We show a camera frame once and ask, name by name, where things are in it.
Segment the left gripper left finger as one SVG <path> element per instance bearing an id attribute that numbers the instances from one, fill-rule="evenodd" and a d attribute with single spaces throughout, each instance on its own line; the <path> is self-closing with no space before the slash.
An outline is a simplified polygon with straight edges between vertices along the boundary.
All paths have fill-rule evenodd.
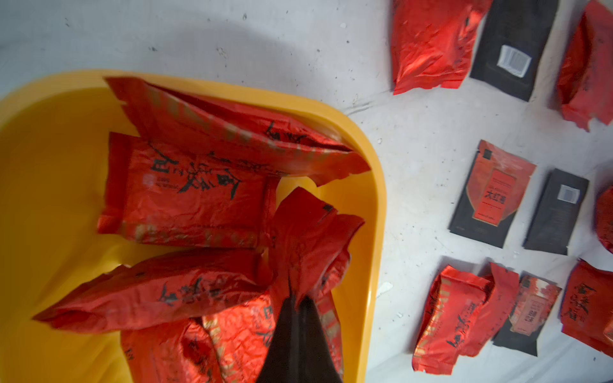
<path id="1" fill-rule="evenodd" d="M 282 305 L 268 355 L 257 383 L 294 383 L 299 381 L 299 312 L 295 297 Z"/>

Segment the red foil tea bag top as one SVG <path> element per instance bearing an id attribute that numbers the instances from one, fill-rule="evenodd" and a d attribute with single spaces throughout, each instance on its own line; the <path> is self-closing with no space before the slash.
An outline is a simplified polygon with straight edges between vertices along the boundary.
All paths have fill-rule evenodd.
<path id="1" fill-rule="evenodd" d="M 471 68 L 478 27 L 491 6 L 489 0 L 393 1 L 394 94 L 460 88 Z"/>

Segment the black red label tea bag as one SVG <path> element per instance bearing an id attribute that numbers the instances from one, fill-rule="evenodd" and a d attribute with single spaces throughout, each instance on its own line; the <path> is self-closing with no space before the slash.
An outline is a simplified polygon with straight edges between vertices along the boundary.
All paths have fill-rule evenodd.
<path id="1" fill-rule="evenodd" d="M 450 222 L 450 232 L 504 247 L 535 169 L 535 164 L 481 140 Z"/>

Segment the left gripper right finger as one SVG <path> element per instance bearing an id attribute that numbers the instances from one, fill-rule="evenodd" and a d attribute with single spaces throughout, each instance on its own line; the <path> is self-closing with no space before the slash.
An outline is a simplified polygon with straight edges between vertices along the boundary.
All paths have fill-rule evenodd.
<path id="1" fill-rule="evenodd" d="M 314 302 L 299 305 L 299 379 L 303 383 L 342 383 L 332 361 Z"/>

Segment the black tea bag barcode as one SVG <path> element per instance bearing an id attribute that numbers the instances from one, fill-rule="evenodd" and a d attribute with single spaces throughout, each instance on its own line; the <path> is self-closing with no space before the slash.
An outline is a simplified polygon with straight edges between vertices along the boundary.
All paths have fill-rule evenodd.
<path id="1" fill-rule="evenodd" d="M 494 0 L 471 78 L 528 101 L 558 6 L 557 0 Z"/>

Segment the red foil tea bag front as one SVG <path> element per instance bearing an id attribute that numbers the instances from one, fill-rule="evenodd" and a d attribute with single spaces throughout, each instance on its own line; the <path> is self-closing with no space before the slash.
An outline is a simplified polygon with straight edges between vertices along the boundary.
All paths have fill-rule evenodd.
<path id="1" fill-rule="evenodd" d="M 560 308 L 562 332 L 612 355 L 612 273 L 584 260 L 572 270 Z"/>

